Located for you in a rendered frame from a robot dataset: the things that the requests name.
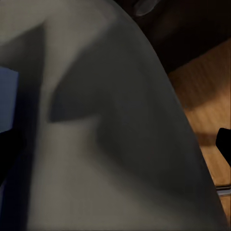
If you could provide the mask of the swivel chair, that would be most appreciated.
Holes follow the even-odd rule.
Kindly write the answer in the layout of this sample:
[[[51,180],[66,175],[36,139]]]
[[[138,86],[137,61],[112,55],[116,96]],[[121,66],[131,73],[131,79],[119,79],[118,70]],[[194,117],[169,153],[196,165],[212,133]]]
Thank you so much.
[[[114,0],[0,0],[19,72],[0,231],[231,231],[148,38]]]

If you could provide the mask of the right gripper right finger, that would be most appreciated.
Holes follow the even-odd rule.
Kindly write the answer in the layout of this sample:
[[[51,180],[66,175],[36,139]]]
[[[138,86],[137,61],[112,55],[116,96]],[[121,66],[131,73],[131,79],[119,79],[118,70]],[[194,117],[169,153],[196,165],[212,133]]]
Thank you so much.
[[[218,131],[216,146],[222,153],[226,161],[231,167],[231,130],[220,128]]]

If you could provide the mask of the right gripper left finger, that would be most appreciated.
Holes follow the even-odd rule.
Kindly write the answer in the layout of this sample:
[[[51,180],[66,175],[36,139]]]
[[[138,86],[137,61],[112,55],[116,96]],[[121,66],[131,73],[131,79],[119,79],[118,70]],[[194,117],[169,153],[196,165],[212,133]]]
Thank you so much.
[[[25,147],[25,139],[20,128],[0,133],[0,186]]]

